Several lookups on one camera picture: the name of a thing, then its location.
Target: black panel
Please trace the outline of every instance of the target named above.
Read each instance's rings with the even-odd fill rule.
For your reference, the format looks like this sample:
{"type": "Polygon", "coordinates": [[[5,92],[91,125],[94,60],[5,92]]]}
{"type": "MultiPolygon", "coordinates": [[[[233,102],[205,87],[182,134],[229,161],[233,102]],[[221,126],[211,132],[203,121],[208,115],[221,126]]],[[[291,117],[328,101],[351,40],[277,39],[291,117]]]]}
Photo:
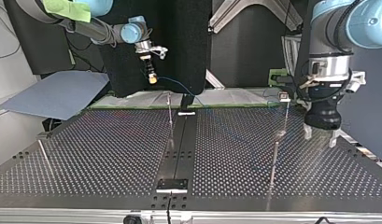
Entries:
{"type": "MultiPolygon", "coordinates": [[[[214,0],[217,10],[222,0],[214,0]]],[[[292,1],[299,15],[306,13],[307,1],[292,1]]],[[[284,68],[281,37],[284,23],[269,9],[244,9],[218,34],[213,35],[213,74],[227,87],[265,87],[269,70],[284,68]]]]}
{"type": "Polygon", "coordinates": [[[64,28],[45,24],[26,14],[14,0],[5,0],[10,21],[35,75],[72,68],[64,28]]]}
{"type": "MultiPolygon", "coordinates": [[[[112,24],[126,23],[129,17],[143,15],[153,29],[152,41],[168,47],[164,61],[155,58],[158,76],[180,81],[194,94],[205,85],[207,65],[208,20],[210,0],[120,0],[104,21],[112,24]]],[[[113,90],[126,96],[149,87],[141,73],[142,63],[134,53],[134,45],[120,44],[116,49],[101,47],[113,90]]],[[[162,81],[169,90],[186,91],[175,83],[162,81]]]]}

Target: metal bracket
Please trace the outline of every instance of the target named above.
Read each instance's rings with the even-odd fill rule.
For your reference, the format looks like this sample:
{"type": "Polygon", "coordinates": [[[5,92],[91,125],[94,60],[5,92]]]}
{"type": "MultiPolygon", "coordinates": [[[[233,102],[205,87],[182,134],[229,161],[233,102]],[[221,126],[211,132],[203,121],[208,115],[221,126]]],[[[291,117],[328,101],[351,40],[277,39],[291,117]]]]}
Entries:
{"type": "Polygon", "coordinates": [[[215,90],[225,90],[225,86],[207,69],[205,79],[215,90]]]}
{"type": "Polygon", "coordinates": [[[157,193],[173,193],[183,194],[188,193],[187,179],[161,179],[156,188],[157,193]]]}
{"type": "Polygon", "coordinates": [[[298,62],[299,48],[301,47],[301,35],[296,36],[283,36],[281,38],[283,42],[284,58],[287,70],[292,75],[295,74],[296,64],[298,62]]]}
{"type": "Polygon", "coordinates": [[[272,11],[283,23],[294,31],[302,24],[303,20],[296,9],[291,5],[288,16],[287,9],[290,0],[226,0],[210,20],[209,29],[215,34],[219,33],[243,9],[253,5],[262,5],[272,11]]]}

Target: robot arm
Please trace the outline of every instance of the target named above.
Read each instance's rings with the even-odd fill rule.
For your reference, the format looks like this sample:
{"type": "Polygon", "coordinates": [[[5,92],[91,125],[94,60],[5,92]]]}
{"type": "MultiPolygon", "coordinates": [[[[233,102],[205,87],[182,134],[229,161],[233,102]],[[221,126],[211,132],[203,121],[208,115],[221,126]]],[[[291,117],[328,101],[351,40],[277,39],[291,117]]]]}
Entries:
{"type": "Polygon", "coordinates": [[[382,0],[319,1],[311,26],[308,81],[301,86],[311,107],[304,123],[335,131],[342,123],[337,104],[366,84],[365,74],[349,67],[353,49],[382,48],[382,0]]]}
{"type": "Polygon", "coordinates": [[[59,15],[48,13],[41,0],[17,0],[18,5],[31,17],[48,24],[58,24],[69,33],[85,35],[96,45],[127,43],[135,45],[135,53],[145,63],[149,83],[155,84],[158,80],[152,62],[152,56],[158,55],[164,60],[167,48],[153,46],[150,40],[151,30],[142,16],[133,17],[126,24],[109,25],[96,17],[106,15],[112,8],[112,0],[74,0],[89,4],[92,13],[91,22],[72,21],[59,15]]]}

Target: metal rod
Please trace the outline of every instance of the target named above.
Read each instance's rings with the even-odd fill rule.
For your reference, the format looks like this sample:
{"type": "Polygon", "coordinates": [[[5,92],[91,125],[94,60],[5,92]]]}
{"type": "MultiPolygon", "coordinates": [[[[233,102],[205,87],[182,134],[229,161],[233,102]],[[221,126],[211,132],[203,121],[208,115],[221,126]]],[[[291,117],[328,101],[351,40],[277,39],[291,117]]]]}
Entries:
{"type": "Polygon", "coordinates": [[[277,156],[278,156],[278,146],[279,143],[275,142],[275,149],[273,152],[273,165],[272,165],[272,173],[270,176],[270,186],[272,187],[275,184],[275,174],[276,174],[276,164],[277,164],[277,156]]]}
{"type": "Polygon", "coordinates": [[[168,92],[167,95],[167,104],[168,104],[168,116],[170,118],[170,127],[173,130],[173,113],[171,112],[171,92],[168,92]]]}

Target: black cable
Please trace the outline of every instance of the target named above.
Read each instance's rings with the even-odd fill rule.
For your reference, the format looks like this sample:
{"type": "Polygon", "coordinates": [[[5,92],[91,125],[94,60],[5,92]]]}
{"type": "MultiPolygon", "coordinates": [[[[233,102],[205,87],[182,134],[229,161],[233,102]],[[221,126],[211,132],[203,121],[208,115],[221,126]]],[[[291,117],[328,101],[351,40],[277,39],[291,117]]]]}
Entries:
{"type": "Polygon", "coordinates": [[[349,54],[352,53],[351,51],[346,51],[340,46],[340,38],[339,38],[339,31],[342,27],[343,23],[347,19],[347,17],[350,15],[351,11],[360,4],[361,0],[355,0],[342,14],[342,16],[339,18],[338,23],[336,23],[335,30],[333,32],[333,41],[334,46],[339,49],[342,53],[349,54]]]}
{"type": "Polygon", "coordinates": [[[89,60],[87,60],[87,59],[81,57],[80,55],[78,55],[78,54],[77,54],[76,52],[74,52],[74,51],[72,51],[72,53],[73,53],[73,55],[74,55],[75,58],[79,58],[79,59],[81,59],[84,63],[86,63],[86,64],[89,66],[89,69],[90,69],[90,70],[92,70],[92,68],[93,68],[95,71],[102,73],[102,71],[101,71],[100,69],[96,68],[95,66],[93,66],[89,60]]]}
{"type": "Polygon", "coordinates": [[[331,46],[335,47],[335,48],[336,48],[336,46],[335,46],[335,44],[331,41],[330,36],[329,36],[329,34],[328,34],[328,28],[330,27],[331,21],[332,21],[333,17],[336,15],[337,12],[338,12],[338,11],[334,11],[334,13],[333,13],[333,14],[331,15],[331,17],[328,19],[327,24],[325,25],[325,38],[328,40],[328,43],[329,43],[331,46]]]}
{"type": "Polygon", "coordinates": [[[353,78],[353,71],[349,68],[348,69],[348,79],[342,84],[341,88],[339,88],[337,91],[335,91],[334,93],[332,93],[329,96],[324,97],[324,98],[303,99],[303,100],[307,101],[309,103],[317,103],[317,102],[322,102],[322,101],[330,100],[332,97],[334,97],[334,95],[336,95],[336,94],[340,93],[341,91],[343,91],[347,87],[347,85],[350,83],[352,78],[353,78]]]}
{"type": "Polygon", "coordinates": [[[75,46],[75,45],[71,42],[71,40],[70,40],[69,37],[68,37],[68,33],[67,33],[66,31],[64,31],[64,34],[65,34],[65,38],[66,38],[68,44],[69,44],[73,49],[76,49],[76,50],[79,50],[79,51],[83,51],[83,50],[88,49],[88,48],[92,45],[92,41],[91,41],[86,47],[80,49],[80,48],[78,48],[77,46],[75,46]]]}
{"type": "Polygon", "coordinates": [[[328,224],[335,224],[334,222],[331,222],[330,220],[328,220],[326,217],[321,217],[321,218],[319,218],[315,224],[321,224],[322,221],[325,221],[325,222],[327,222],[328,224]]]}
{"type": "Polygon", "coordinates": [[[21,48],[21,45],[19,44],[15,51],[13,51],[13,52],[11,52],[11,53],[9,53],[7,55],[0,56],[0,59],[8,58],[8,57],[10,57],[12,55],[15,55],[17,52],[19,52],[20,48],[21,48]]]}
{"type": "Polygon", "coordinates": [[[170,199],[168,200],[168,205],[167,205],[167,223],[171,224],[171,216],[170,216],[170,206],[171,206],[171,194],[170,194],[170,199]]]}

